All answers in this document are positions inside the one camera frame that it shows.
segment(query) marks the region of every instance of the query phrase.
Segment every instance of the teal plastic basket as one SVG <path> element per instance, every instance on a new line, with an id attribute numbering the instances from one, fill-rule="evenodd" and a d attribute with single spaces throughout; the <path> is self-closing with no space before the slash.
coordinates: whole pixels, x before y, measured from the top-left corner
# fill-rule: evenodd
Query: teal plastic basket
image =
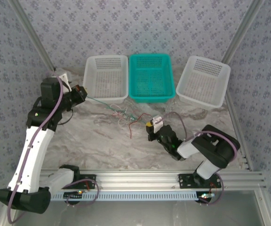
<path id="1" fill-rule="evenodd" d="M 129 59 L 129 96 L 138 103 L 163 103 L 175 97 L 168 54 L 134 54 Z"/>

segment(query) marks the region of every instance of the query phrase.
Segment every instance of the plastic basket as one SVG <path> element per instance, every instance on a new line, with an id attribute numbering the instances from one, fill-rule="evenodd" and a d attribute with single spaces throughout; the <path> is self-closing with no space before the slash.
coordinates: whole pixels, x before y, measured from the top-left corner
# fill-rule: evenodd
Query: plastic basket
<path id="1" fill-rule="evenodd" d="M 107 104 L 120 104 L 128 96 L 128 58 L 123 55 L 91 56 L 87 59 L 83 86 L 88 96 Z M 99 102 L 87 98 L 93 104 Z"/>
<path id="2" fill-rule="evenodd" d="M 138 103 L 166 102 L 175 96 L 170 56 L 134 54 L 129 59 L 129 96 Z"/>
<path id="3" fill-rule="evenodd" d="M 221 107 L 230 77 L 228 65 L 191 56 L 176 88 L 179 99 L 204 109 Z"/>

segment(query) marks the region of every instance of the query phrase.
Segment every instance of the mesh basket bottom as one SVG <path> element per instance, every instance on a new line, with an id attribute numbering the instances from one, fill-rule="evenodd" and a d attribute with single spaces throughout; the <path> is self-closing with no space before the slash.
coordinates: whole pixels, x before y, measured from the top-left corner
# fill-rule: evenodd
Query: mesh basket bottom
<path id="1" fill-rule="evenodd" d="M 162 97 L 167 94 L 161 69 L 137 70 L 134 82 L 135 97 Z"/>
<path id="2" fill-rule="evenodd" d="M 208 77 L 200 73 L 191 72 L 183 95 L 211 104 L 216 88 L 216 78 Z"/>
<path id="3" fill-rule="evenodd" d="M 122 77 L 123 73 L 121 70 L 112 72 L 97 71 L 92 96 L 94 98 L 122 97 Z"/>

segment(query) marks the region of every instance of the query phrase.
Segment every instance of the patterned wallpaper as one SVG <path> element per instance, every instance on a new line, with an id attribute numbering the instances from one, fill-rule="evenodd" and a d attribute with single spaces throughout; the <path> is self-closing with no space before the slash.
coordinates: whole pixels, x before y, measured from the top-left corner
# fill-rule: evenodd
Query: patterned wallpaper
<path id="1" fill-rule="evenodd" d="M 271 0 L 265 1 L 234 55 L 229 90 L 255 170 L 271 194 Z"/>
<path id="2" fill-rule="evenodd" d="M 56 67 L 102 54 L 221 60 L 251 0 L 20 0 Z"/>
<path id="3" fill-rule="evenodd" d="M 16 169 L 27 113 L 46 70 L 7 0 L 0 0 L 0 188 Z"/>

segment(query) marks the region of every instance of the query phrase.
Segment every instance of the white plastic basket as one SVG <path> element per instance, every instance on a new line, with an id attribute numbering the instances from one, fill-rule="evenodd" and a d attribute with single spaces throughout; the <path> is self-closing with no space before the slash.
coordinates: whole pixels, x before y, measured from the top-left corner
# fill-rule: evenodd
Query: white plastic basket
<path id="1" fill-rule="evenodd" d="M 221 107 L 230 77 L 228 65 L 191 56 L 176 88 L 179 99 L 204 109 Z"/>
<path id="2" fill-rule="evenodd" d="M 87 59 L 83 87 L 88 96 L 107 104 L 120 104 L 128 96 L 128 58 L 123 55 L 91 56 Z M 99 102 L 87 98 L 93 104 Z"/>

